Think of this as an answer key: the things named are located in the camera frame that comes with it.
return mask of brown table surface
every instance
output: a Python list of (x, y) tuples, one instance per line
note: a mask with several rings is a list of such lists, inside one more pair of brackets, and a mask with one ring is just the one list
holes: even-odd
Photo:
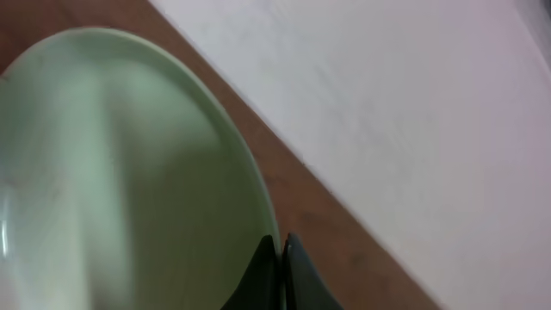
[(124, 29), (186, 64), (245, 137), (268, 185), (282, 239), (298, 233), (345, 309), (437, 309), (436, 304), (146, 0), (0, 0), (0, 71), (61, 30)]

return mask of wooden table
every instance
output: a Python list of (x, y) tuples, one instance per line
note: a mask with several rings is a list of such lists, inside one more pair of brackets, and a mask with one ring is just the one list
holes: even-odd
[(37, 41), (82, 26), (124, 29), (186, 64), (245, 137), (268, 185), (282, 239), (298, 233), (346, 309), (437, 309), (303, 163), (146, 0), (0, 0), (0, 71)]

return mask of light green bowl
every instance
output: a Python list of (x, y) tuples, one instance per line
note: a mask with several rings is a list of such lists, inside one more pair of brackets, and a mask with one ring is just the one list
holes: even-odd
[(65, 31), (0, 81), (0, 284), (21, 309), (220, 309), (266, 188), (224, 109), (121, 31)]

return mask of white surface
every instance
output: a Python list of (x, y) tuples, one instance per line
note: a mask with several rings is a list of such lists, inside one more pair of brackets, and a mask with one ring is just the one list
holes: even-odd
[(154, 0), (445, 307), (551, 307), (551, 79), (510, 1)]

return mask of brown surface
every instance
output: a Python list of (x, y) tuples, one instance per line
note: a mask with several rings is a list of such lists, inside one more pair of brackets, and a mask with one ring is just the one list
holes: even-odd
[(436, 309), (303, 164), (146, 0), (0, 0), (0, 71), (61, 30), (107, 26), (141, 35), (178, 57), (218, 97), (268, 184), (282, 239), (298, 233), (346, 309)]

